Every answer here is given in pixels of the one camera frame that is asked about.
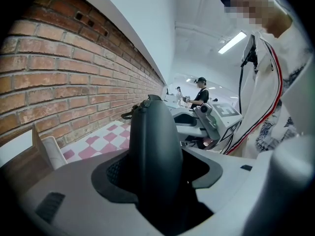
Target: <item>red brick wall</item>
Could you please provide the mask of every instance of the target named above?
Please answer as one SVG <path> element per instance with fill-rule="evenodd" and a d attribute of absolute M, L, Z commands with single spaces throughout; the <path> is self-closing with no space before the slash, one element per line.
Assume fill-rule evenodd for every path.
<path fill-rule="evenodd" d="M 0 139 L 35 123 L 60 147 L 147 98 L 163 82 L 84 0 L 35 0 L 1 48 Z"/>

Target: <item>ceiling light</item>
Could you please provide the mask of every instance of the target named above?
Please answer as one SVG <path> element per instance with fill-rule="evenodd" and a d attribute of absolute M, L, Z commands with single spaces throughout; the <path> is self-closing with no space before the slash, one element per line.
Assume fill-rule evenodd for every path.
<path fill-rule="evenodd" d="M 242 39 L 246 37 L 246 34 L 243 33 L 242 31 L 237 34 L 234 38 L 232 38 L 225 46 L 223 46 L 220 50 L 219 53 L 223 54 L 230 48 L 232 48 L 234 45 L 236 45 L 238 42 L 240 42 Z"/>

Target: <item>pink and white checkered floor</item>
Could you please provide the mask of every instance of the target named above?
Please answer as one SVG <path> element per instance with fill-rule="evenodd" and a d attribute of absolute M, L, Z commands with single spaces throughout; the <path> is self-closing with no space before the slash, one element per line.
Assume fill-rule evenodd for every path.
<path fill-rule="evenodd" d="M 61 149 L 68 163 L 129 148 L 130 125 L 113 121 Z"/>

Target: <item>black cable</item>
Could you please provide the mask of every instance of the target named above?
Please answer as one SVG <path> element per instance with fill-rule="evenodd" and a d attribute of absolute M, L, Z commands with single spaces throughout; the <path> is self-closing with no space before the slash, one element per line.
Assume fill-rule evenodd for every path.
<path fill-rule="evenodd" d="M 239 109 L 240 109 L 240 114 L 242 114 L 241 86 L 242 86 L 242 80 L 243 80 L 243 70 L 244 70 L 244 67 L 241 66 L 240 84 L 239 84 L 239 87 L 238 87 L 238 105 L 239 105 Z"/>

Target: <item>man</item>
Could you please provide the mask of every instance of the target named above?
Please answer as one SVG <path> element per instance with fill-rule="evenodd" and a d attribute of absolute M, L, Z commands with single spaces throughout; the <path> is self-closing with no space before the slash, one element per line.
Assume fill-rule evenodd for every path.
<path fill-rule="evenodd" d="M 186 100 L 187 103 L 192 103 L 191 109 L 194 109 L 197 106 L 201 106 L 203 103 L 207 103 L 209 100 L 209 91 L 207 90 L 207 80 L 203 77 L 200 77 L 197 80 L 197 87 L 201 90 L 197 94 L 194 100 Z"/>
<path fill-rule="evenodd" d="M 306 66 L 312 51 L 292 18 L 275 0 L 221 1 L 266 32 L 257 41 L 258 72 L 255 75 L 250 70 L 241 93 L 242 105 L 246 105 L 244 119 L 227 148 L 228 153 L 256 158 L 260 152 L 273 150 L 283 140 L 297 135 L 280 97 Z M 255 83 L 248 83 L 250 77 Z M 246 92 L 249 97 L 243 98 Z"/>

